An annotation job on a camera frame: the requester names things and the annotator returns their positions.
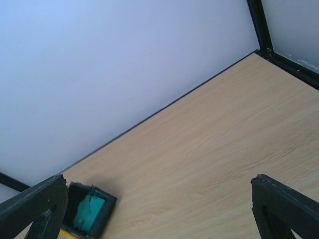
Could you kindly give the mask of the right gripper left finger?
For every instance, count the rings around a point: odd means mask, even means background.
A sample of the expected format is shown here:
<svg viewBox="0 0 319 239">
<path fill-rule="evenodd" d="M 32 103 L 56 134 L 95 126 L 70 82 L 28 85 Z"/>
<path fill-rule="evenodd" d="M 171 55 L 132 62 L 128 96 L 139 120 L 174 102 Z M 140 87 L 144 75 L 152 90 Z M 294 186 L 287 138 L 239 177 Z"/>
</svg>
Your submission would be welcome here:
<svg viewBox="0 0 319 239">
<path fill-rule="evenodd" d="M 26 239 L 58 238 L 67 203 L 63 175 L 47 178 L 0 204 L 0 237 L 13 239 L 28 227 Z"/>
</svg>

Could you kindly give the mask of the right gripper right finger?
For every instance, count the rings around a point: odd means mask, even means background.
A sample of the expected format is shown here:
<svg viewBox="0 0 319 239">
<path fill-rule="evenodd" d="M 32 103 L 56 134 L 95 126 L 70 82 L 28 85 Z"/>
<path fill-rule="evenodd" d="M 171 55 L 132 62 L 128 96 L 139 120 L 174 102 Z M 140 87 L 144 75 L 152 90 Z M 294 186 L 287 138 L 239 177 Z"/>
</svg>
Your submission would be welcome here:
<svg viewBox="0 0 319 239">
<path fill-rule="evenodd" d="M 265 175 L 251 180 L 252 211 L 262 239 L 319 237 L 319 203 Z"/>
</svg>

